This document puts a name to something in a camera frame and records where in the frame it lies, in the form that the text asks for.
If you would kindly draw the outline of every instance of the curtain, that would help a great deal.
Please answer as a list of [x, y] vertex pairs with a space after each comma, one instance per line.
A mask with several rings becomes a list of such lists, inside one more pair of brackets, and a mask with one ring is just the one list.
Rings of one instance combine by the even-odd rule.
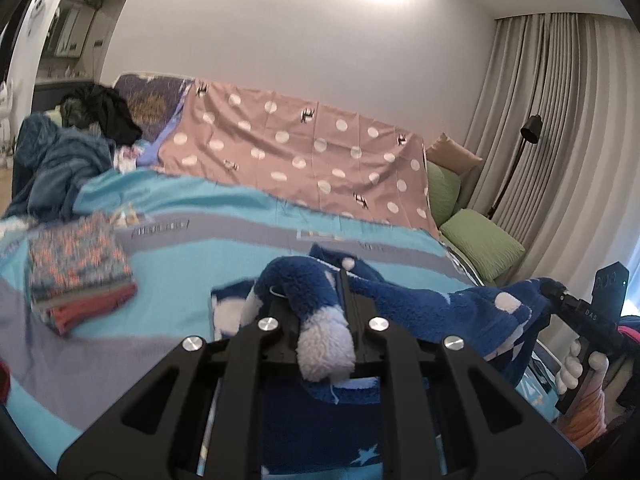
[[[638, 304], [640, 34], [633, 23], [590, 14], [500, 22], [465, 142], [486, 159], [465, 183], [471, 208], [486, 212], [522, 123], [537, 112], [540, 142], [527, 146], [494, 217], [527, 248], [508, 281], [550, 276], [589, 301], [596, 271], [620, 261], [631, 273], [627, 297]], [[573, 338], [559, 319], [541, 334], [560, 357]]]

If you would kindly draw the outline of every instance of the black lamp shade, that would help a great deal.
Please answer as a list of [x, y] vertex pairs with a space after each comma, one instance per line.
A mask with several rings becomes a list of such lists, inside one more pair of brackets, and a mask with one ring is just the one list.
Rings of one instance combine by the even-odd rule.
[[542, 132], [542, 118], [539, 115], [532, 115], [524, 126], [520, 130], [520, 134], [524, 137], [524, 140], [531, 144], [537, 144], [540, 140], [540, 133]]

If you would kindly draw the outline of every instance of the beige pillow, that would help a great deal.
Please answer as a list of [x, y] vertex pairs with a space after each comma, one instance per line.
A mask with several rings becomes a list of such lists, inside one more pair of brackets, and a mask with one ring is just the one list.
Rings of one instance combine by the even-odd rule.
[[460, 146], [455, 140], [442, 134], [426, 149], [427, 160], [462, 175], [482, 162], [482, 158]]

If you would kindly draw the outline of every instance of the floor lamp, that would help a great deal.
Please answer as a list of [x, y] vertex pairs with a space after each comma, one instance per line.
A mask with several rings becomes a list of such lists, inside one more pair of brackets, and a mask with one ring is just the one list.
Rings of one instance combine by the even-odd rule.
[[507, 177], [504, 186], [502, 186], [502, 190], [498, 195], [498, 198], [495, 200], [494, 205], [491, 206], [489, 212], [486, 214], [486, 217], [491, 220], [494, 217], [495, 211], [498, 209], [500, 205], [500, 201], [509, 187], [509, 183], [513, 178], [513, 174], [516, 172], [516, 167], [520, 161], [520, 157], [524, 152], [524, 147], [527, 142], [531, 144], [537, 144], [540, 140], [540, 133], [542, 132], [542, 118], [539, 115], [532, 115], [527, 122], [524, 123], [524, 126], [520, 129], [520, 135], [522, 138], [520, 139], [520, 145], [518, 146], [518, 151], [516, 152], [516, 158], [513, 159], [513, 164], [511, 165], [511, 169], [509, 170], [509, 176]]

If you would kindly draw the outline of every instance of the wooden floor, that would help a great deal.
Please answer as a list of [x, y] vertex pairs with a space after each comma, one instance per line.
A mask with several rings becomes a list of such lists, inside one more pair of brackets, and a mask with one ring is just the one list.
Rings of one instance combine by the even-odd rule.
[[11, 202], [11, 175], [12, 170], [0, 168], [0, 215]]

